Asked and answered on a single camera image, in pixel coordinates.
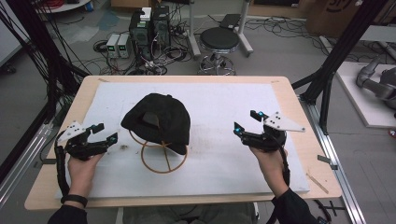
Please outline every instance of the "wooden table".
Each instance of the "wooden table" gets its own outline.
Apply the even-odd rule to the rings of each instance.
[[[324,156],[318,139],[313,132],[309,121],[285,77],[196,77],[196,76],[164,76],[164,77],[124,77],[124,76],[91,76],[86,77],[78,94],[70,107],[61,130],[73,120],[80,123],[92,103],[95,91],[101,82],[153,82],[153,83],[262,83],[271,84],[282,113],[305,126],[305,133],[290,132],[296,147],[301,164],[304,167],[310,191],[301,194],[304,199],[336,198],[341,196],[338,181],[328,163],[318,161],[318,155]],[[48,159],[54,159],[53,150]],[[43,165],[41,171],[26,199],[25,207],[28,210],[57,209],[61,206],[60,200],[54,195],[58,190],[56,167],[54,164]],[[231,202],[258,202],[270,201],[273,195],[243,194],[243,195],[200,195],[175,197],[139,197],[139,198],[107,198],[90,199],[89,207],[119,207],[166,204],[196,204],[196,203],[231,203]]]

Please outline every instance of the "chrome stool base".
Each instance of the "chrome stool base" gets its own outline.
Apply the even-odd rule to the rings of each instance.
[[[199,65],[198,74],[210,74],[216,76],[235,76],[236,71],[233,67],[233,62],[218,53],[213,53],[212,56],[205,56]]]

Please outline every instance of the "person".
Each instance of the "person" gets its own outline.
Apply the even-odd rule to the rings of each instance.
[[[311,215],[307,203],[293,192],[283,179],[283,160],[279,151],[263,153],[251,147],[251,152],[256,156],[265,181],[275,194],[272,203],[275,214],[281,224],[317,224],[318,221]],[[102,155],[93,156],[88,161],[70,158],[68,162],[71,186],[69,194],[87,198],[92,188],[92,180],[97,162]],[[206,205],[202,214],[191,224],[215,223],[255,223],[252,203],[212,204]],[[180,219],[169,207],[124,208],[124,223],[187,223]],[[49,224],[85,224],[87,213],[84,205],[79,202],[65,201],[49,219]]]

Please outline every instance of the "stool seat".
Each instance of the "stool seat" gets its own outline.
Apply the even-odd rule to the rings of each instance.
[[[216,51],[232,52],[239,44],[239,38],[231,30],[215,27],[201,33],[201,46],[203,48]]]

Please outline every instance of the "gray robotic arm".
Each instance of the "gray robotic arm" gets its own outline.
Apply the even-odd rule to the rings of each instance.
[[[382,72],[380,81],[375,82],[370,78],[375,73],[378,64],[379,58],[377,57],[363,67],[356,78],[356,85],[372,91],[375,97],[384,101],[388,107],[396,109],[396,67]]]

